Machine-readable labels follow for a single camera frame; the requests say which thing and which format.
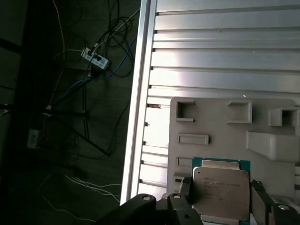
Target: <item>aluminum panel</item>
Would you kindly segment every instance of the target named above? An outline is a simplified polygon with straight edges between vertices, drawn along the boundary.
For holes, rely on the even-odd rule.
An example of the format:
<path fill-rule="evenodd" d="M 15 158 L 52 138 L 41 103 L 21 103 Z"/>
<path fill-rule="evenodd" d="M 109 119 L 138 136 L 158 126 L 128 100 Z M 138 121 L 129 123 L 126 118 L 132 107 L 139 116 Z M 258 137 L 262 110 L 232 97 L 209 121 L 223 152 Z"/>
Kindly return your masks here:
<path fill-rule="evenodd" d="M 299 49 L 300 41 L 276 42 L 276 41 L 234 41 L 234 42 L 154 42 L 153 48 L 251 48 L 251 49 Z"/>
<path fill-rule="evenodd" d="M 145 153 L 159 154 L 159 155 L 168 155 L 168 148 L 160 148 L 154 146 L 144 145 L 142 151 Z"/>
<path fill-rule="evenodd" d="M 169 108 L 147 108 L 145 121 L 152 126 L 152 124 L 164 124 L 168 126 L 170 120 L 170 109 Z"/>
<path fill-rule="evenodd" d="M 300 10 L 159 15 L 155 30 L 299 27 Z"/>
<path fill-rule="evenodd" d="M 300 52 L 180 51 L 153 52 L 153 67 L 300 70 Z"/>
<path fill-rule="evenodd" d="M 155 182 L 159 184 L 167 184 L 167 169 L 151 166 L 151 165 L 141 165 L 140 179 Z"/>
<path fill-rule="evenodd" d="M 299 41 L 298 29 L 227 29 L 227 30 L 161 30 L 154 34 L 154 41 Z"/>
<path fill-rule="evenodd" d="M 152 88 L 149 89 L 149 95 L 153 96 L 148 98 L 154 104 L 155 102 L 165 101 L 169 97 L 170 101 L 174 96 L 188 97 L 188 98 L 287 98 L 293 99 L 296 104 L 300 104 L 299 94 L 288 94 L 278 92 L 262 92 L 262 91 L 242 91 L 242 90 L 214 90 L 214 89 L 180 89 L 180 88 Z"/>
<path fill-rule="evenodd" d="M 147 145 L 167 148 L 169 143 L 169 126 L 145 127 L 143 140 Z"/>
<path fill-rule="evenodd" d="M 158 12 L 176 12 L 189 10 L 214 10 L 236 8 L 260 8 L 299 5 L 298 0 L 160 0 L 157 3 Z"/>
<path fill-rule="evenodd" d="M 288 72 L 264 73 L 262 71 L 213 72 L 152 70 L 149 84 L 174 87 L 299 93 L 300 74 Z M 158 116 L 157 114 L 154 115 L 151 113 L 148 118 L 152 115 L 155 117 Z"/>
<path fill-rule="evenodd" d="M 165 192 L 173 97 L 291 98 L 300 105 L 299 5 L 142 0 L 121 203 Z"/>
<path fill-rule="evenodd" d="M 168 164 L 168 156 L 143 153 L 142 161 L 149 162 L 149 163 L 155 163 L 155 164 L 161 164 L 161 165 L 167 165 Z"/>

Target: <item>electrical outlet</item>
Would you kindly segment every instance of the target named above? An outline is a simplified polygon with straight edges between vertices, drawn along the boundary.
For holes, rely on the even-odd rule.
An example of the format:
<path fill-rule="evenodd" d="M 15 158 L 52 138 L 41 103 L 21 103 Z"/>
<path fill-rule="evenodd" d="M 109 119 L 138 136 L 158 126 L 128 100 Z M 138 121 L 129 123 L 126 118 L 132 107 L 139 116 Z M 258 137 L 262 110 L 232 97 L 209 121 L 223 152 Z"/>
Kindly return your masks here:
<path fill-rule="evenodd" d="M 91 63 L 93 63 L 101 69 L 106 69 L 106 67 L 108 66 L 109 61 L 106 58 L 97 53 L 92 52 L 89 48 L 85 48 L 82 51 L 81 56 L 89 62 L 92 60 Z"/>

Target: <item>ridged metal surface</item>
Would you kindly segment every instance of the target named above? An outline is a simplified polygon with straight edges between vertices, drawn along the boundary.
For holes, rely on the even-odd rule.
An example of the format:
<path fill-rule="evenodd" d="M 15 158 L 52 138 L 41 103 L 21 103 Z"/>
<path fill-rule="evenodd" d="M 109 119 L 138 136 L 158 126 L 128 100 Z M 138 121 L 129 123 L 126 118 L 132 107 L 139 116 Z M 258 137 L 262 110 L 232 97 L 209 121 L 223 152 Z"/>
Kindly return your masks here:
<path fill-rule="evenodd" d="M 133 152 L 128 198 L 166 191 L 173 97 L 300 104 L 298 0 L 153 0 L 149 10 L 147 49 L 137 56 L 144 60 L 142 81 L 134 83 L 139 111 L 129 124 L 135 135 L 127 149 Z"/>

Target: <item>rectangular tab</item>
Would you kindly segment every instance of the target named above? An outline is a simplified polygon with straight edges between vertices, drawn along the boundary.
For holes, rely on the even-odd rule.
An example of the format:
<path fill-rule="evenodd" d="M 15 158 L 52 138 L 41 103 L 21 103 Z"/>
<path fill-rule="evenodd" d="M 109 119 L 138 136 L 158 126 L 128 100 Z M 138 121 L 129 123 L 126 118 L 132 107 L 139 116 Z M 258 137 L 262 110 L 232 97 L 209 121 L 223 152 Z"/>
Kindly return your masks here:
<path fill-rule="evenodd" d="M 177 165 L 192 166 L 191 158 L 177 158 Z"/>
<path fill-rule="evenodd" d="M 201 144 L 208 145 L 208 135 L 192 135 L 192 134 L 179 134 L 178 142 L 185 144 Z"/>

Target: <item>tripod leg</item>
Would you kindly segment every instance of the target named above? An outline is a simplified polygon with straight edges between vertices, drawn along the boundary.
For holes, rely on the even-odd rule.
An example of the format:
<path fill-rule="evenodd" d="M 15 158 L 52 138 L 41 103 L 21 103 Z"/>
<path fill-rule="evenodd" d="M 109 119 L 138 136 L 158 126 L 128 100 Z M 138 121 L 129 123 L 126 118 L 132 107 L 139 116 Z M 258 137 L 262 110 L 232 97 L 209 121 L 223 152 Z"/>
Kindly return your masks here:
<path fill-rule="evenodd" d="M 87 112 L 87 92 L 86 92 L 86 85 L 83 87 L 83 107 L 84 107 L 84 111 Z M 85 123 L 85 128 L 86 128 L 86 136 L 87 136 L 88 139 L 90 139 L 89 125 L 88 125 L 88 116 L 87 116 L 87 114 L 85 114 L 84 123 Z"/>
<path fill-rule="evenodd" d="M 103 154 L 110 156 L 110 153 L 104 151 L 102 148 L 100 148 L 98 145 L 96 145 L 94 142 L 91 142 L 89 139 L 87 139 L 85 136 L 83 136 L 82 134 L 80 134 L 79 132 L 77 132 L 73 127 L 71 127 L 70 125 L 68 125 L 67 123 L 65 123 L 64 121 L 58 119 L 55 116 L 52 116 L 52 119 L 59 122 L 61 125 L 63 125 L 64 127 L 68 128 L 69 130 L 71 130 L 72 132 L 74 132 L 75 134 L 77 134 L 78 136 L 80 136 L 84 141 L 86 141 L 87 143 L 89 143 L 90 145 L 92 145 L 94 148 L 98 149 L 100 152 L 102 152 Z"/>
<path fill-rule="evenodd" d="M 82 88 L 82 110 L 86 111 L 86 108 L 85 108 L 85 92 L 84 91 L 85 91 L 85 86 L 83 86 L 83 88 Z M 86 116 L 83 118 L 83 129 L 84 129 L 84 136 L 86 138 L 88 138 L 87 127 L 86 127 Z"/>

